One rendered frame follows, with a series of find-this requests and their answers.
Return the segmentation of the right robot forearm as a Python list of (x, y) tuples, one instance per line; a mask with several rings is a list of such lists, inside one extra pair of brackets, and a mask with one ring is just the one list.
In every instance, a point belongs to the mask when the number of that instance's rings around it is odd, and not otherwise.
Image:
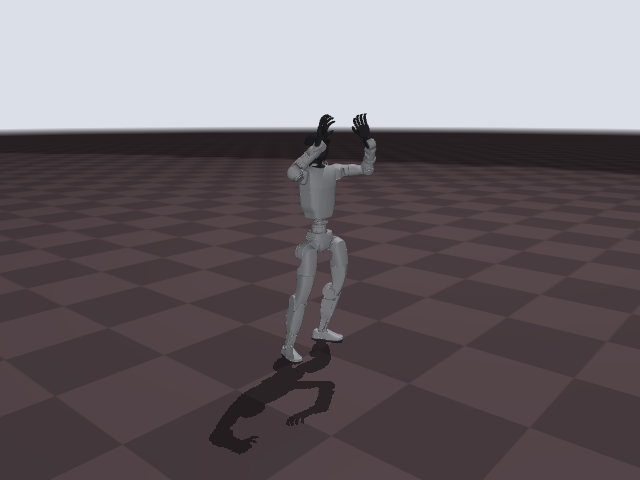
[[(315, 142), (314, 142), (315, 144)], [(290, 167), (289, 169), (294, 166), (297, 165), (300, 168), (306, 169), (308, 167), (308, 165), (313, 162), (316, 158), (318, 158), (318, 156), (320, 155), (320, 153), (322, 153), (323, 151), (325, 151), (326, 149), (326, 144), (321, 140), (321, 144), (318, 147), (315, 147), (315, 145), (312, 145), (311, 147), (309, 147), (307, 149), (307, 151), (301, 156), (299, 157)], [(289, 170), (288, 169), (288, 170)], [(287, 170), (287, 172), (288, 172)]]

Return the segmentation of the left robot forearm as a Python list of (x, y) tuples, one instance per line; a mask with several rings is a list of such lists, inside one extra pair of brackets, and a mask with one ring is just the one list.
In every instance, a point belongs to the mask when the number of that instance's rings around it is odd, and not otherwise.
[(376, 161), (376, 157), (375, 157), (376, 142), (375, 142), (375, 140), (373, 138), (370, 138), (369, 140), (367, 140), (367, 143), (369, 145), (369, 149), (367, 149), (365, 147), (365, 149), (364, 149), (365, 156), (363, 158), (363, 161), (368, 165), (372, 165)]

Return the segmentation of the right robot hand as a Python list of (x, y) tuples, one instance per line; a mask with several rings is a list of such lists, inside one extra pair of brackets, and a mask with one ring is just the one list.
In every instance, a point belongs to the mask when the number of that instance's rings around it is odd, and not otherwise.
[(328, 116), (328, 114), (321, 117), (318, 129), (317, 129), (317, 137), (315, 138), (315, 144), (314, 144), (315, 147), (320, 146), (321, 140), (326, 144), (326, 137), (334, 132), (333, 130), (331, 130), (330, 132), (327, 133), (329, 126), (332, 123), (335, 123), (335, 121), (331, 121), (330, 123), (328, 123), (330, 120), (333, 119), (333, 117), (331, 118), (330, 117), (331, 115)]

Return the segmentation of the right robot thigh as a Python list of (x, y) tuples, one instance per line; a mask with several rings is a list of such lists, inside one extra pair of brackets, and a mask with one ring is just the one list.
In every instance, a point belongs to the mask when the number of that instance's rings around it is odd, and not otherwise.
[(298, 308), (299, 304), (304, 304), (305, 308), (317, 270), (318, 254), (315, 249), (315, 241), (308, 240), (298, 245), (295, 250), (295, 255), (302, 262), (296, 271), (296, 293), (293, 295), (295, 295), (296, 307)]

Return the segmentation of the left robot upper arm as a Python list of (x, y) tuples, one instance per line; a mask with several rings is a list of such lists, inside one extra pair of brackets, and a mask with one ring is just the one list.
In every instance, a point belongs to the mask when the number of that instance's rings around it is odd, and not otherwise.
[(333, 166), (336, 171), (336, 180), (339, 180), (344, 176), (354, 176), (354, 175), (360, 175), (360, 174), (370, 175), (374, 171), (373, 164), (368, 165), (364, 161), (361, 163), (361, 165), (332, 164), (331, 166)]

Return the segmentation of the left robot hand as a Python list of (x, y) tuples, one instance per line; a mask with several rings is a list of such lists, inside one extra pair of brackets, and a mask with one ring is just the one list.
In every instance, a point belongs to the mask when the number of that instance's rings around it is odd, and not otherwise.
[[(367, 143), (367, 140), (369, 140), (370, 138), (373, 138), (373, 136), (372, 136), (372, 135), (370, 135), (370, 129), (369, 129), (369, 126), (368, 126), (368, 124), (367, 124), (367, 120), (366, 120), (366, 115), (367, 115), (367, 114), (366, 114), (366, 113), (364, 114), (363, 119), (362, 119), (362, 115), (363, 115), (363, 114), (360, 114), (360, 117), (359, 117), (359, 115), (357, 115), (357, 116), (356, 116), (356, 118), (353, 118), (353, 123), (354, 123), (354, 125), (355, 125), (355, 127), (356, 127), (357, 129), (355, 129), (355, 128), (352, 126), (352, 130), (353, 130), (357, 135), (359, 135), (359, 137), (364, 138), (362, 141), (363, 141), (363, 143), (364, 143), (365, 147), (366, 147), (367, 149), (369, 149), (369, 145), (368, 145), (368, 143)], [(360, 118), (360, 121), (359, 121), (359, 118)], [(355, 120), (355, 119), (356, 119), (356, 120)], [(364, 120), (364, 122), (363, 122), (363, 120)], [(356, 121), (357, 121), (357, 123), (356, 123)], [(360, 124), (360, 122), (361, 122), (361, 124), (362, 124), (362, 125)], [(357, 125), (357, 124), (358, 124), (358, 125)], [(364, 124), (365, 124), (365, 125), (364, 125)], [(374, 139), (374, 138), (373, 138), (373, 139)]]

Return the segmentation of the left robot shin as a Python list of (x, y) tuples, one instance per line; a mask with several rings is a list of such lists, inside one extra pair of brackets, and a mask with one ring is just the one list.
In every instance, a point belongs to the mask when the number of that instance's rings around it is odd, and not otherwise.
[(321, 308), (320, 308), (321, 320), (320, 320), (320, 325), (319, 325), (319, 330), (318, 330), (319, 332), (322, 332), (322, 329), (324, 329), (325, 325), (326, 326), (325, 326), (325, 329), (323, 330), (323, 332), (326, 331), (326, 328), (327, 328), (327, 326), (328, 326), (328, 324), (330, 322), (330, 319), (332, 318), (332, 316), (333, 316), (333, 314), (335, 312), (335, 309), (337, 307), (341, 292), (340, 292), (339, 296), (337, 295), (334, 299), (329, 300), (325, 296), (322, 299)]

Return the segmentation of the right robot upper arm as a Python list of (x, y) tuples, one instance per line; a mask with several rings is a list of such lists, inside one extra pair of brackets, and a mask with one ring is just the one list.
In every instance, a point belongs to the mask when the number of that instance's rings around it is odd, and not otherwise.
[(297, 165), (292, 166), (287, 172), (287, 177), (290, 180), (301, 185), (307, 184), (308, 176), (309, 172), (307, 170), (300, 169)]

